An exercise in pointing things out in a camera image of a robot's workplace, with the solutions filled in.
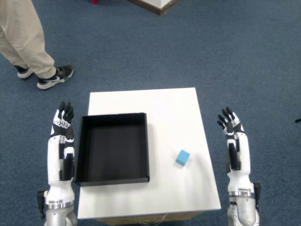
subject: black box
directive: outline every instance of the black box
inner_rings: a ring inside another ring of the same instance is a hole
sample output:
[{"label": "black box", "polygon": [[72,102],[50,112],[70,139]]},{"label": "black box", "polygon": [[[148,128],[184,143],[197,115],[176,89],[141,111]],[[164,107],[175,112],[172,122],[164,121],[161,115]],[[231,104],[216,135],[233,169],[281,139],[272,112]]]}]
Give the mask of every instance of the black box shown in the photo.
[{"label": "black box", "polygon": [[80,186],[149,182],[146,114],[83,116],[75,168]]}]

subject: silver metal base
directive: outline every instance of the silver metal base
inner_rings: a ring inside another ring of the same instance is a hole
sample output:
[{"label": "silver metal base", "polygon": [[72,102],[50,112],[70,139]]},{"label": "silver metal base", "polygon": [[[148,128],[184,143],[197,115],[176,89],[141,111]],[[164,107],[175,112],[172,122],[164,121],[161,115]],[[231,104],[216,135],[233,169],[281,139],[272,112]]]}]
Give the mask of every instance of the silver metal base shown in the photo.
[{"label": "silver metal base", "polygon": [[44,226],[77,226],[74,206],[61,209],[48,209]]}]

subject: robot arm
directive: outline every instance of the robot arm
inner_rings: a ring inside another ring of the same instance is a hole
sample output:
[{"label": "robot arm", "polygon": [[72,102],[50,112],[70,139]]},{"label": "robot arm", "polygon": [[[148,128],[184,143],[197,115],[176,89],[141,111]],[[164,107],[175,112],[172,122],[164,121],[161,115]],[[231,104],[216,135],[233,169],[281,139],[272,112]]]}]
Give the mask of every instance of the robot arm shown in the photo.
[{"label": "robot arm", "polygon": [[230,178],[228,193],[230,207],[228,209],[229,226],[257,226],[259,225],[258,200],[260,185],[249,180],[250,153],[247,136],[239,118],[230,109],[222,110],[224,115],[218,115],[218,124],[222,126],[227,138],[228,163],[227,174]]},{"label": "robot arm", "polygon": [[74,174],[74,147],[71,119],[74,117],[70,103],[62,102],[57,109],[48,140],[48,192],[38,192],[39,209],[44,218],[44,201],[48,206],[45,226],[75,226],[73,213],[74,192],[71,187]]}]

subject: black and white sneaker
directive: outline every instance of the black and white sneaker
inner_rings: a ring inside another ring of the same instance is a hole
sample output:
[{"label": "black and white sneaker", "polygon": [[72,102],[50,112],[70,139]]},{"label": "black and white sneaker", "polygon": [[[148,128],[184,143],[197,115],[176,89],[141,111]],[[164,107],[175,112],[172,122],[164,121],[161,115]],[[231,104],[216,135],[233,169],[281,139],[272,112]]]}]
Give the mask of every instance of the black and white sneaker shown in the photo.
[{"label": "black and white sneaker", "polygon": [[55,86],[58,83],[62,83],[67,81],[73,75],[74,69],[71,65],[57,67],[56,73],[49,79],[38,79],[37,83],[38,88],[40,89],[48,89],[50,87]]},{"label": "black and white sneaker", "polygon": [[30,69],[30,68],[24,69],[24,68],[22,68],[20,66],[17,66],[17,65],[15,65],[15,68],[18,71],[17,76],[20,79],[27,79],[29,76],[31,76],[33,74],[33,70]]}]

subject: small blue block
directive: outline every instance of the small blue block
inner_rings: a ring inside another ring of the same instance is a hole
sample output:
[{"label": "small blue block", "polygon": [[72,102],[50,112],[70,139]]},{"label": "small blue block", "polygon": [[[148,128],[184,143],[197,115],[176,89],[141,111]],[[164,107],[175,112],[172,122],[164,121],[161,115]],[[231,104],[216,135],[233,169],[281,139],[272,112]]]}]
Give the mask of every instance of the small blue block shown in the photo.
[{"label": "small blue block", "polygon": [[181,150],[177,159],[176,159],[176,162],[179,163],[180,165],[182,166],[185,166],[185,163],[187,162],[188,158],[189,158],[189,153],[187,153],[186,151],[183,151]]}]

